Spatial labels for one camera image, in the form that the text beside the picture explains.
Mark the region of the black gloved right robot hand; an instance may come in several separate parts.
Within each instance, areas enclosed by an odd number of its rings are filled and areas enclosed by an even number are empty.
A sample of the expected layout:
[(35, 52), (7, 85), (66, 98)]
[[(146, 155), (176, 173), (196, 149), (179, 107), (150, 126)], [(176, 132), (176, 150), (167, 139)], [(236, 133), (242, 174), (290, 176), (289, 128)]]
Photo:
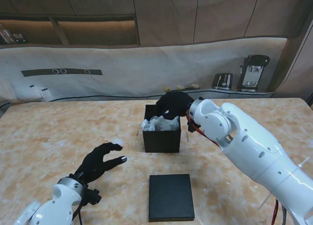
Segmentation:
[(188, 109), (194, 99), (181, 91), (170, 91), (164, 94), (156, 102), (157, 116), (163, 116), (165, 119), (173, 120), (177, 116), (186, 116)]

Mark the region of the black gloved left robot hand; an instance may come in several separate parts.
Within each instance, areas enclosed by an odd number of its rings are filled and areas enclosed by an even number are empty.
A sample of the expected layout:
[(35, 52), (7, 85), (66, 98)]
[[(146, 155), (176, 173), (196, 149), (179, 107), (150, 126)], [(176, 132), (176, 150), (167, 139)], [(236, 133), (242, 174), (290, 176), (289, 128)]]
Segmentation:
[(126, 156), (103, 161), (104, 155), (109, 154), (111, 151), (121, 151), (122, 149), (123, 147), (119, 144), (111, 142), (101, 144), (85, 156), (82, 164), (74, 173), (74, 176), (85, 184), (97, 180), (106, 171), (127, 161)]

